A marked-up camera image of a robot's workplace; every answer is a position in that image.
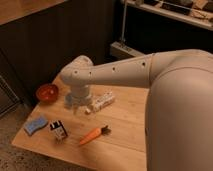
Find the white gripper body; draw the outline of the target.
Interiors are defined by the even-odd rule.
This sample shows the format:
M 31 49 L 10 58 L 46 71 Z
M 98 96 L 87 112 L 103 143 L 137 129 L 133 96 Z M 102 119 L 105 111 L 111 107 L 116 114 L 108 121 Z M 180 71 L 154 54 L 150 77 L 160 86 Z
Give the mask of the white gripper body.
M 71 104 L 75 106 L 87 106 L 92 101 L 89 85 L 72 86 L 69 95 Z

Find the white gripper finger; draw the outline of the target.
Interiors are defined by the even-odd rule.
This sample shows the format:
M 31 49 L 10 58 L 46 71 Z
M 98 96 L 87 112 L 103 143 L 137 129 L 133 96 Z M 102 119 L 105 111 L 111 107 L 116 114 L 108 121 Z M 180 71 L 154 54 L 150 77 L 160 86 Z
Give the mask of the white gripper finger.
M 76 106 L 76 105 L 75 105 L 75 106 L 73 107 L 73 114 L 76 115 L 76 114 L 78 113 L 78 110 L 79 110 L 79 106 Z
M 89 115 L 92 113 L 92 110 L 89 107 L 85 108 L 85 114 Z

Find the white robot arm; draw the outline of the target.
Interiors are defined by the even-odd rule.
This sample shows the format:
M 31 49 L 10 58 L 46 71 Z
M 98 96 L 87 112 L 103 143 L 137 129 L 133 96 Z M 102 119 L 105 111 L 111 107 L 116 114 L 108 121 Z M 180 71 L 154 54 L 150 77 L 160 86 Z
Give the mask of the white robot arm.
M 148 171 L 213 171 L 213 54 L 186 49 L 103 65 L 81 55 L 60 71 L 77 104 L 91 85 L 149 90 L 145 110 Z

